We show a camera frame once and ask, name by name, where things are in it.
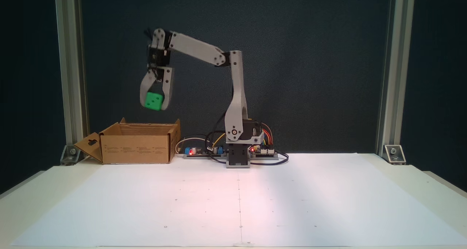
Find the cardboard box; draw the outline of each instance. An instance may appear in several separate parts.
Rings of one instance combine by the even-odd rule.
[[[75,146],[103,164],[168,164],[179,140],[179,119],[175,124],[149,124],[123,118]]]

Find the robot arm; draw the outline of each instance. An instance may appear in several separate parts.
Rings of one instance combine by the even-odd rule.
[[[224,53],[219,48],[173,31],[154,30],[152,44],[148,47],[147,73],[140,86],[140,103],[144,107],[165,110],[172,96],[174,69],[169,67],[171,51],[193,56],[214,66],[230,66],[232,71],[233,97],[225,113],[225,135],[231,149],[242,145],[260,144],[264,134],[255,120],[248,119],[247,101],[243,86],[243,60],[241,51]],[[163,97],[149,92],[152,85],[162,83]]]

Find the black cable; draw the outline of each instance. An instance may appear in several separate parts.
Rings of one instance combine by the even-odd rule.
[[[214,133],[225,133],[225,131],[223,131],[223,130],[215,130],[215,131],[209,132],[209,133],[206,135],[206,138],[205,138],[206,153],[207,153],[207,154],[209,155],[209,157],[210,157],[211,159],[213,159],[215,162],[218,162],[218,163],[220,163],[220,164],[226,164],[225,161],[220,161],[220,160],[214,158],[214,157],[211,155],[211,151],[210,151],[209,149],[207,149],[207,140],[209,139],[209,135],[214,134]]]
[[[149,27],[146,30],[144,30],[143,33],[145,34],[145,36],[147,36],[152,41],[152,32]]]
[[[182,140],[184,140],[184,139],[186,139],[187,137],[190,137],[190,136],[206,136],[206,135],[205,135],[205,134],[189,134],[189,135],[186,135],[185,137],[181,138],[179,141],[177,141],[177,144],[178,144],[180,141],[182,141]],[[180,146],[180,150],[183,149],[183,144],[185,144],[185,141],[182,142],[182,146]]]
[[[212,131],[215,131],[217,129],[217,126],[219,125],[219,123],[222,121],[222,119],[225,118],[225,113],[227,113],[227,111],[224,111],[224,113],[219,117],[219,119],[216,121],[216,124],[214,125],[214,127],[212,127]],[[211,136],[211,144],[213,144],[213,143],[214,143],[214,133]]]

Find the cardboard box flap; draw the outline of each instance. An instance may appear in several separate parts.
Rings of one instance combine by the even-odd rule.
[[[120,124],[120,131],[123,136],[135,135],[156,135],[166,136],[175,125],[159,126],[158,124]]]
[[[103,162],[102,153],[100,151],[99,135],[97,133],[93,133],[87,136],[82,141],[76,143],[75,146],[87,153],[89,156],[97,159],[100,162]]]
[[[109,136],[121,136],[120,124],[115,123],[112,126],[106,128],[105,130],[99,133],[99,136],[109,135]]]
[[[180,137],[180,119],[177,119],[177,121],[175,121],[174,126],[169,130],[169,161],[175,156],[175,145],[180,140]]]

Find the metal corner bracket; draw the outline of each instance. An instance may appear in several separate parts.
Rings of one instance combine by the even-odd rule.
[[[401,145],[384,145],[382,157],[392,165],[407,165]]]

